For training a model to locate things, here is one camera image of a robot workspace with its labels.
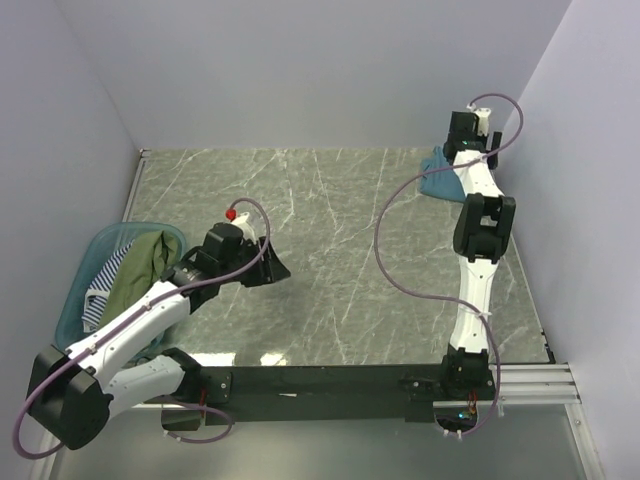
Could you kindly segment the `olive green tank top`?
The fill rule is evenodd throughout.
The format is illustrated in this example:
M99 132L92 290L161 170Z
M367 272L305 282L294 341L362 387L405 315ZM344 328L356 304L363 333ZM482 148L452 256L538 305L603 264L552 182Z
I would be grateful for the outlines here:
M140 300L178 260L181 243L167 230L137 237L121 261L99 321L103 328Z

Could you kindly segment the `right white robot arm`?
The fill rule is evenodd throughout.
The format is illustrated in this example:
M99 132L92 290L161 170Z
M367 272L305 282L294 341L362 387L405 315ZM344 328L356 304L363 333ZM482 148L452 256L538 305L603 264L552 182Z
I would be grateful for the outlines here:
M509 245L515 199L497 186L487 154L491 110L469 106L451 115L446 160L463 192L463 206L453 236L460 266L456 322L443 358L439 387L452 399L491 395L489 307L497 267Z

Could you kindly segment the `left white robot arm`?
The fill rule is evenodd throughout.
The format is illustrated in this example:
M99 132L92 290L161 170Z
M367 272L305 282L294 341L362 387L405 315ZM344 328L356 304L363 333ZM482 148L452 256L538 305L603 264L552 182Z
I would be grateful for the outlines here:
M237 282L260 287L290 278L267 235L243 219L217 223L132 306L98 332L65 350L49 346L34 360L23 415L62 446L78 450L108 421L148 400L167 397L199 409L201 365L172 347L137 367L127 364L165 330Z

